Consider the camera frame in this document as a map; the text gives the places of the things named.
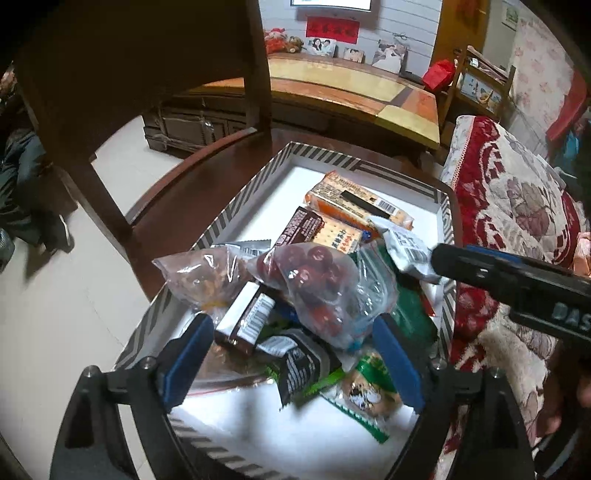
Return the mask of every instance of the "green snack wrapper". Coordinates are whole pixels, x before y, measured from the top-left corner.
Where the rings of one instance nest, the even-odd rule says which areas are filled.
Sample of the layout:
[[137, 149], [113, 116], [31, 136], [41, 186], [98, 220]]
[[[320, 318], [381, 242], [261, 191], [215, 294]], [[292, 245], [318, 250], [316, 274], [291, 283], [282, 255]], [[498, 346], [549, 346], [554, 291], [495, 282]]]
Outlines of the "green snack wrapper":
[[379, 442], [390, 437], [390, 415], [402, 405], [380, 355], [367, 351], [338, 385], [320, 393]]

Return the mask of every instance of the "stuffed toy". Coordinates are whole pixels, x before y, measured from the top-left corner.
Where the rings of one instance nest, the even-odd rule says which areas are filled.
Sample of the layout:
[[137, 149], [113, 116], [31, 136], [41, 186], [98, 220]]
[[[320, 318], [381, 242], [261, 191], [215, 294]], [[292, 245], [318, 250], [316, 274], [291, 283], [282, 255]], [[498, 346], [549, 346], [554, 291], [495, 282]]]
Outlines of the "stuffed toy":
[[299, 53], [303, 46], [304, 41], [300, 37], [290, 37], [285, 45], [285, 50], [287, 53]]
[[265, 30], [265, 48], [267, 55], [275, 53], [276, 51], [285, 51], [285, 44], [287, 42], [287, 35], [285, 28], [273, 28], [269, 31]]

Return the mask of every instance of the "white wall panel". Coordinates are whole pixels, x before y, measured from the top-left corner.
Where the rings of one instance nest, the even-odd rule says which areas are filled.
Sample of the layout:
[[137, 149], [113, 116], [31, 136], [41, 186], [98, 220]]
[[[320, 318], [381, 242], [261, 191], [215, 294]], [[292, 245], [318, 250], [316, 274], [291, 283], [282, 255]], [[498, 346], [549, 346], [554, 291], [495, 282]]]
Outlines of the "white wall panel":
[[308, 16], [338, 17], [358, 20], [356, 45], [338, 42], [336, 55], [345, 48], [365, 51], [365, 63], [371, 63], [378, 40], [392, 41], [393, 34], [405, 35], [409, 46], [407, 70], [422, 76], [428, 69], [435, 45], [441, 0], [381, 0], [374, 4], [379, 11], [356, 12], [339, 8], [292, 7], [290, 0], [259, 0], [264, 28], [285, 28], [288, 35], [306, 36]]

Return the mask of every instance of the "floral wallpaper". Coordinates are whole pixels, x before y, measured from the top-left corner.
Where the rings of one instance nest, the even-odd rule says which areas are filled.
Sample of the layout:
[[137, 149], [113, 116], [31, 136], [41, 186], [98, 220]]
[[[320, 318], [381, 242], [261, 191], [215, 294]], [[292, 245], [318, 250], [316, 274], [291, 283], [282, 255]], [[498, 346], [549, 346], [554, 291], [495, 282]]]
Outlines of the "floral wallpaper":
[[516, 111], [508, 130], [540, 153], [539, 143], [545, 146], [546, 130], [570, 90], [573, 63], [548, 27], [523, 5], [510, 64], [517, 70], [512, 85]]

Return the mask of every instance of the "plastic bag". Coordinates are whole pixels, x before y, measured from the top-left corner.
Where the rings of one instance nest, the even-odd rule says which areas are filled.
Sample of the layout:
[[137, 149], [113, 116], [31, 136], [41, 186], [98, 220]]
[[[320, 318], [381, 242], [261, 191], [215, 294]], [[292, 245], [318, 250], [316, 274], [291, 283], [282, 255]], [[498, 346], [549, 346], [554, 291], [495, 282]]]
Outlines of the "plastic bag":
[[439, 60], [429, 67], [423, 75], [423, 83], [431, 92], [438, 92], [449, 85], [456, 72], [456, 67], [450, 60]]
[[187, 396], [254, 385], [269, 378], [264, 361], [245, 359], [215, 342], [209, 348]]
[[416, 234], [378, 216], [369, 217], [386, 242], [398, 269], [419, 280], [438, 284], [441, 277], [431, 266], [431, 250]]
[[228, 246], [169, 255], [153, 263], [173, 294], [207, 313], [214, 325], [251, 278], [240, 250]]
[[388, 420], [402, 406], [382, 358], [373, 349], [365, 352], [341, 383], [321, 395], [363, 425], [379, 443], [390, 437], [394, 426]]
[[396, 301], [395, 278], [385, 264], [360, 267], [334, 248], [314, 243], [275, 247], [248, 262], [266, 285], [288, 294], [302, 325], [334, 347], [356, 349], [370, 334], [374, 318]]

